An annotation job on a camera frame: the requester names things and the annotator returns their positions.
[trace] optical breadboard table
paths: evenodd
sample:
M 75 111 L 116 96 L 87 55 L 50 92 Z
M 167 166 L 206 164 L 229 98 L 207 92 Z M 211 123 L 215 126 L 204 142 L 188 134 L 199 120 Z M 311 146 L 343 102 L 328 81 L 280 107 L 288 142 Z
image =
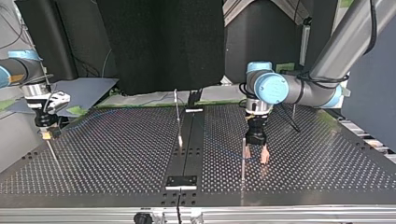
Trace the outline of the optical breadboard table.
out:
M 42 146 L 0 174 L 0 222 L 57 216 L 111 222 L 142 211 L 157 214 L 158 223 L 210 223 L 219 211 L 236 219 L 253 214 L 256 221 L 276 220 L 274 211 L 304 214 L 296 220 L 330 210 L 348 220 L 396 212 L 396 166 L 323 110 L 297 106 L 297 133 L 285 114 L 290 108 L 276 106 L 265 127 L 270 161 L 261 165 L 253 147 L 245 181 L 244 109 L 181 111 L 182 147 L 174 107 L 91 110 L 53 141 L 58 161 Z M 166 190 L 175 176 L 195 176 L 196 189 Z

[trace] black curtain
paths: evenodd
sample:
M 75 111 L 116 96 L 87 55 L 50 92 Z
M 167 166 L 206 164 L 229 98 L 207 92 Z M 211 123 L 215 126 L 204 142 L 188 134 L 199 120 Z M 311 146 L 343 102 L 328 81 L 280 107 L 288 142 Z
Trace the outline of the black curtain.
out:
M 222 0 L 98 0 L 129 95 L 196 90 L 224 75 Z

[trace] perforated metal surface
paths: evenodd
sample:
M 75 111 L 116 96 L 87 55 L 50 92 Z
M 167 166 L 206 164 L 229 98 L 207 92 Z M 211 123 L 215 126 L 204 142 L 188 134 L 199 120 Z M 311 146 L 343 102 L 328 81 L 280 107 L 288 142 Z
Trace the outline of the perforated metal surface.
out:
M 59 163 L 46 148 L 29 155 L 0 194 L 158 193 L 176 139 L 174 108 L 94 110 L 53 142 Z
M 260 149 L 254 147 L 252 159 L 247 161 L 245 191 L 287 194 L 396 188 L 394 173 L 357 147 L 328 114 L 304 106 L 297 110 L 300 133 L 285 121 L 288 118 L 280 107 L 272 112 L 265 128 L 269 164 L 260 164 Z M 247 130 L 244 116 L 237 105 L 205 107 L 201 192 L 241 191 L 242 137 Z

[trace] knob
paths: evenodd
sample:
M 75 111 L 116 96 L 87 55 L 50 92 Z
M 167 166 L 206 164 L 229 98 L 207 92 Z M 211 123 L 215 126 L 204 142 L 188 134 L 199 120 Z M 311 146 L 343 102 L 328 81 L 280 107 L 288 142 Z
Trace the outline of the knob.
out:
M 134 223 L 136 223 L 136 224 L 151 224 L 152 217 L 150 214 L 138 213 L 134 216 Z

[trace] robotic arm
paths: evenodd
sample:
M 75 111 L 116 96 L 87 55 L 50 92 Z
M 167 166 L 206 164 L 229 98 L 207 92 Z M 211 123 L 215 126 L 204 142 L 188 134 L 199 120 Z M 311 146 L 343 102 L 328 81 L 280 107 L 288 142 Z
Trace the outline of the robotic arm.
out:
M 339 102 L 340 82 L 347 79 L 352 65 L 396 15 L 396 1 L 373 2 L 373 5 L 368 0 L 353 2 L 306 77 L 276 74 L 267 62 L 247 66 L 247 84 L 241 88 L 247 96 L 246 142 L 247 146 L 263 147 L 262 163 L 267 163 L 269 155 L 263 127 L 273 105 L 285 102 L 333 107 Z
M 51 91 L 41 59 L 34 50 L 14 50 L 8 58 L 0 60 L 0 88 L 20 86 L 27 105 L 35 111 L 35 126 L 44 140 L 60 134 L 58 116 L 70 102 L 62 91 Z

